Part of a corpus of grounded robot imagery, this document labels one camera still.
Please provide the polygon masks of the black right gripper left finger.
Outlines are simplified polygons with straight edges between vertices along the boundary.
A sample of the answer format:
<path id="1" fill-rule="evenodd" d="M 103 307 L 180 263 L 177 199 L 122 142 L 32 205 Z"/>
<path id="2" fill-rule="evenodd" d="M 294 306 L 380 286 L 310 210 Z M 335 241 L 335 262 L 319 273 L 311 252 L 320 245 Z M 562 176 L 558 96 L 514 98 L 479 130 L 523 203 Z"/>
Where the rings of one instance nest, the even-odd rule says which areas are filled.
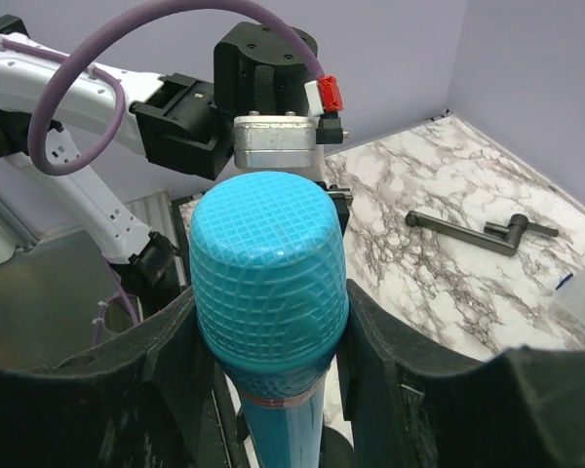
<path id="1" fill-rule="evenodd" d="M 225 467 L 192 291 L 54 367 L 0 368 L 0 467 Z"/>

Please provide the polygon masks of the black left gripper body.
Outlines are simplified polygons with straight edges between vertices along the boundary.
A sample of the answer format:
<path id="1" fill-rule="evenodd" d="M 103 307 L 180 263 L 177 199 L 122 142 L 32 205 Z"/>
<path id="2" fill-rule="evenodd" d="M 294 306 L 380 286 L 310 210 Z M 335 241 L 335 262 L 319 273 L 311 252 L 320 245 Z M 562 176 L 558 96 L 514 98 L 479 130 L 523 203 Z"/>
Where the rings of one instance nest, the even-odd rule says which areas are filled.
<path id="1" fill-rule="evenodd" d="M 240 22 L 214 48 L 214 97 L 231 122 L 253 112 L 261 115 L 321 117 L 318 83 L 283 39 L 265 25 Z M 279 171 L 304 176 L 331 196 L 340 227 L 347 226 L 353 200 L 351 191 L 325 182 L 325 154 L 320 165 L 306 170 Z"/>

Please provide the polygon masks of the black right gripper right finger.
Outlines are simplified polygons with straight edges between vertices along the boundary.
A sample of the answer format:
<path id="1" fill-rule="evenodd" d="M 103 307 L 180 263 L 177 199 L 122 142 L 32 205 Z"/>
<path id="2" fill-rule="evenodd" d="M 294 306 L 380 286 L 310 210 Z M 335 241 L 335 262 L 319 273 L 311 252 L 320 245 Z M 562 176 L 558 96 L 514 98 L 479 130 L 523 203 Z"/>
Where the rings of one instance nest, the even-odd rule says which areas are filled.
<path id="1" fill-rule="evenodd" d="M 337 366 L 360 466 L 585 467 L 585 351 L 480 362 L 347 292 Z"/>

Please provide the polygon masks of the blue toy microphone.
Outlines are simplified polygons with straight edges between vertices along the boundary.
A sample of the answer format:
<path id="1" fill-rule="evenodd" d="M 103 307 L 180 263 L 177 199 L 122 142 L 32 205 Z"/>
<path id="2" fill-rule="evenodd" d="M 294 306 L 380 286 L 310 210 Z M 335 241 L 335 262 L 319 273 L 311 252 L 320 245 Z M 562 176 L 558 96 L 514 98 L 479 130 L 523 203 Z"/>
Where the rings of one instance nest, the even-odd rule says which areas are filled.
<path id="1" fill-rule="evenodd" d="M 332 198 L 299 175 L 235 176 L 198 203 L 189 248 L 199 329 L 259 465 L 317 466 L 325 377 L 349 314 Z"/>

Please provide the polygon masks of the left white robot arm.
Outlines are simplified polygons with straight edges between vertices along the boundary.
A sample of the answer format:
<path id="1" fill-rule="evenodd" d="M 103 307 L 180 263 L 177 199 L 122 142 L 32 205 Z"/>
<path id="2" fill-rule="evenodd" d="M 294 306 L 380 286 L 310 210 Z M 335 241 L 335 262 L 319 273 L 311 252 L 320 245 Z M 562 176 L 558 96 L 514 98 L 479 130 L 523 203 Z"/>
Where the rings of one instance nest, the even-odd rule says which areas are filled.
<path id="1" fill-rule="evenodd" d="M 111 143 L 150 164 L 216 179 L 230 160 L 247 169 L 319 175 L 325 145 L 345 139 L 342 96 L 318 66 L 314 40 L 250 16 L 214 49 L 214 80 L 135 72 L 98 55 L 135 30 L 116 19 L 75 61 L 34 42 L 22 20 L 0 18 L 0 159 L 52 190 L 133 294 L 172 286 L 177 252 L 134 216 L 93 170 Z"/>

